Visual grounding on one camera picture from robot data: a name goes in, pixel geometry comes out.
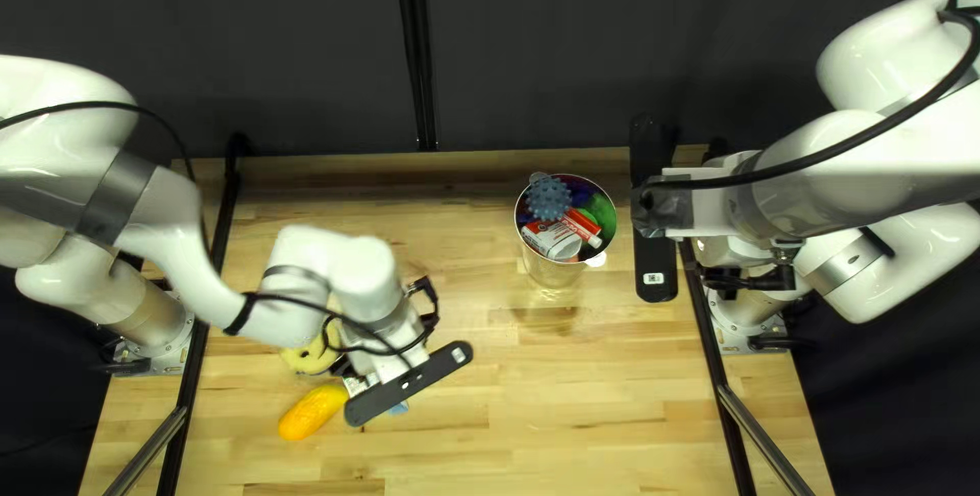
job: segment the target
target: sticker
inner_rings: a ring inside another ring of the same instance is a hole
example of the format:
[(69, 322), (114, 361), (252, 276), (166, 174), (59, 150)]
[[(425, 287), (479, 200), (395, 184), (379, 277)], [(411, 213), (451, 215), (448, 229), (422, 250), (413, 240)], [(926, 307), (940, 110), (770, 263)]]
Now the sticker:
[(647, 285), (664, 283), (664, 274), (662, 272), (647, 272), (643, 275), (643, 283)]

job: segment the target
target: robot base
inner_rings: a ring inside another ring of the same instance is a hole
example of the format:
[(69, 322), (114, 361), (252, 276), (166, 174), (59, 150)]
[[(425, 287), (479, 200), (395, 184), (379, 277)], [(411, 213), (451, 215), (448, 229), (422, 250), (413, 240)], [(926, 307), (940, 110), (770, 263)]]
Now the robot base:
[(184, 327), (171, 342), (155, 348), (140, 347), (129, 340), (116, 345), (113, 363), (109, 366), (114, 377), (181, 376), (190, 349), (194, 314), (184, 310)]
[(787, 349), (753, 347), (749, 338), (755, 335), (768, 334), (773, 337), (786, 337), (789, 332), (779, 314), (774, 314), (761, 324), (750, 327), (739, 327), (732, 324), (719, 311), (717, 295), (713, 290), (705, 290), (707, 307), (712, 312), (712, 327), (715, 328), (715, 341), (718, 350), (723, 355), (755, 355), (785, 353)]

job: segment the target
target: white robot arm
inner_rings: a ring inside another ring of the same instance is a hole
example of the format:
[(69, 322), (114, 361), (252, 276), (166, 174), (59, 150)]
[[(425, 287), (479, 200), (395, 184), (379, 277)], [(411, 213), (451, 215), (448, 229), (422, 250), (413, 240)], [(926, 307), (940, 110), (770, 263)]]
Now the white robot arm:
[(642, 232), (694, 241), (721, 327), (758, 333), (811, 289), (861, 323), (980, 246), (980, 214), (962, 203), (980, 197), (975, 5), (905, 0), (865, 18), (817, 62), (838, 111), (638, 192)]
[[(420, 316), (409, 296), (425, 289), (435, 305), (435, 293), (424, 283), (404, 288), (391, 249), (374, 237), (285, 227), (258, 294), (227, 287), (204, 248), (195, 183), (121, 150), (145, 111), (114, 81), (0, 56), (0, 90), (0, 264), (18, 268), (18, 289), (32, 299), (108, 327), (146, 359), (179, 354), (190, 331), (184, 309), (226, 333), (289, 348), (339, 318), (332, 343), (376, 385), (348, 403), (352, 425), (472, 359), (465, 342), (426, 351), (438, 315)], [(116, 261), (117, 250), (156, 263), (179, 303)], [(342, 315), (324, 309), (331, 293)]]

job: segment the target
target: wooden table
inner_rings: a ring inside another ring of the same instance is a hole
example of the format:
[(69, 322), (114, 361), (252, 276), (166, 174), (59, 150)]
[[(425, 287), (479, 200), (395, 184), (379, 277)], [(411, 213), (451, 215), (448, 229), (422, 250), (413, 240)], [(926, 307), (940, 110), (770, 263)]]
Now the wooden table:
[[(213, 205), (223, 164), (195, 168)], [(568, 290), (536, 286), (521, 264), (513, 202), (535, 170), (590, 177), (618, 205), (608, 261)], [(330, 379), (296, 376), (276, 349), (212, 329), (178, 494), (735, 494), (687, 288), (656, 305), (634, 292), (625, 148), (257, 158), (242, 177), (231, 287), (258, 286), (287, 224), (376, 234), (406, 280), (428, 274), (439, 292), (429, 347), (468, 340), (475, 360), (412, 397), (408, 414), (361, 429), (338, 415), (286, 442), (278, 418)], [(802, 476), (831, 494), (789, 355), (725, 362)], [(112, 380), (82, 494), (116, 477), (173, 408), (179, 381)], [(785, 494), (750, 453), (759, 492)], [(160, 464), (132, 494), (155, 494)]]

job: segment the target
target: black cable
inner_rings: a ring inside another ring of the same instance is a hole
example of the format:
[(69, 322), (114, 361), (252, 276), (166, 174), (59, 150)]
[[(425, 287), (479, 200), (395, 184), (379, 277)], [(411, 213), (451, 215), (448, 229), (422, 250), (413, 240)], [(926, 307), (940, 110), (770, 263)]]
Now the black cable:
[(111, 110), (126, 110), (128, 112), (135, 112), (137, 114), (146, 115), (156, 121), (160, 127), (164, 127), (164, 130), (170, 135), (171, 139), (174, 139), (174, 143), (180, 151), (180, 159), (183, 160), (184, 166), (187, 168), (187, 178), (190, 178), (192, 182), (197, 182), (197, 177), (194, 177), (194, 167), (190, 164), (190, 155), (187, 153), (187, 147), (184, 146), (183, 140), (178, 136), (177, 130), (170, 126), (170, 123), (166, 122), (164, 117), (157, 115), (146, 108), (141, 106), (135, 106), (133, 104), (127, 104), (126, 102), (107, 102), (107, 101), (88, 101), (88, 102), (67, 102), (64, 104), (57, 104), (56, 106), (48, 106), (47, 108), (39, 108), (37, 110), (31, 110), (29, 112), (24, 112), (22, 114), (16, 114), (12, 117), (7, 117), (0, 120), (0, 130), (7, 127), (14, 126), (19, 122), (23, 122), (32, 118), (40, 117), (46, 114), (57, 114), (59, 112), (67, 112), (69, 110), (98, 110), (98, 109), (111, 109)]
[[(414, 347), (415, 345), (421, 343), (426, 337), (428, 337), (432, 333), (431, 328), (423, 329), (422, 334), (420, 334), (419, 337), (417, 337), (411, 343), (409, 343), (408, 345), (405, 345), (404, 347), (401, 347), (399, 349), (396, 349), (390, 342), (388, 342), (387, 339), (385, 339), (384, 337), (381, 337), (377, 333), (374, 333), (374, 331), (372, 329), (370, 329), (369, 327), (361, 324), (359, 321), (357, 321), (357, 320), (355, 320), (355, 319), (353, 319), (353, 318), (351, 318), (349, 316), (346, 316), (344, 314), (336, 313), (334, 311), (331, 311), (330, 309), (327, 309), (326, 307), (321, 307), (320, 305), (316, 305), (314, 303), (309, 303), (307, 301), (303, 301), (302, 299), (296, 299), (296, 298), (293, 298), (293, 297), (286, 297), (284, 295), (276, 295), (274, 293), (256, 293), (256, 294), (253, 294), (253, 299), (255, 301), (284, 301), (284, 302), (287, 302), (287, 303), (292, 303), (294, 305), (299, 305), (301, 307), (306, 307), (308, 309), (311, 309), (311, 310), (314, 310), (314, 311), (319, 311), (321, 313), (324, 313), (327, 316), (327, 320), (324, 323), (324, 345), (327, 346), (327, 348), (329, 348), (331, 351), (334, 351), (334, 352), (337, 352), (337, 353), (349, 353), (349, 352), (353, 352), (353, 351), (362, 351), (362, 352), (365, 352), (365, 353), (368, 353), (368, 354), (372, 354), (372, 355), (377, 355), (377, 356), (397, 356), (399, 358), (399, 360), (401, 360), (402, 363), (404, 363), (405, 366), (408, 369), (411, 369), (411, 363), (408, 361), (408, 359), (405, 358), (405, 356), (403, 355), (403, 353), (404, 352), (407, 352), (411, 347)], [(350, 325), (352, 327), (356, 327), (357, 329), (359, 329), (363, 333), (365, 333), (367, 335), (370, 335), (372, 338), (374, 338), (374, 340), (378, 341), (379, 343), (381, 343), (382, 345), (384, 345), (385, 347), (387, 347), (387, 351), (381, 351), (381, 350), (377, 350), (377, 349), (371, 349), (371, 348), (368, 348), (368, 347), (362, 347), (360, 345), (359, 346), (355, 346), (355, 347), (333, 347), (333, 346), (330, 346), (329, 341), (326, 338), (326, 325), (329, 324), (331, 321), (333, 321), (335, 319), (339, 319), (340, 321), (342, 321), (342, 323), (348, 324), (348, 325)]]
[(785, 175), (790, 175), (792, 172), (803, 170), (804, 168), (808, 168), (814, 166), (815, 164), (820, 164), (835, 158), (840, 154), (850, 151), (857, 146), (861, 146), (872, 138), (876, 138), (877, 136), (880, 136), (906, 122), (912, 118), (913, 115), (925, 110), (927, 107), (939, 100), (944, 94), (946, 94), (946, 92), (957, 84), (963, 75), (965, 75), (966, 72), (973, 67), (973, 62), (975, 62), (978, 55), (980, 55), (980, 23), (978, 23), (976, 19), (967, 14), (963, 14), (960, 11), (938, 12), (938, 16), (941, 21), (952, 21), (953, 23), (959, 23), (961, 26), (966, 27), (970, 32), (970, 44), (966, 48), (966, 52), (963, 53), (960, 61), (957, 62), (957, 64), (936, 84), (936, 86), (932, 87), (932, 89), (923, 94), (921, 97), (912, 101), (907, 106), (901, 108), (898, 112), (885, 117), (871, 127), (867, 127), (863, 131), (853, 136), (845, 138), (836, 144), (809, 154), (808, 156), (803, 156), (802, 158), (791, 160), (783, 164), (767, 166), (766, 168), (761, 168), (759, 170), (742, 172), (739, 175), (733, 175), (730, 177), (702, 178), (698, 180), (663, 180), (659, 182), (651, 182), (646, 185), (641, 195), (643, 198), (649, 199), (651, 194), (657, 189), (707, 190), (712, 188), (728, 188), (730, 186), (752, 184), (753, 182), (762, 182), (763, 180), (768, 180), (770, 178), (783, 177)]

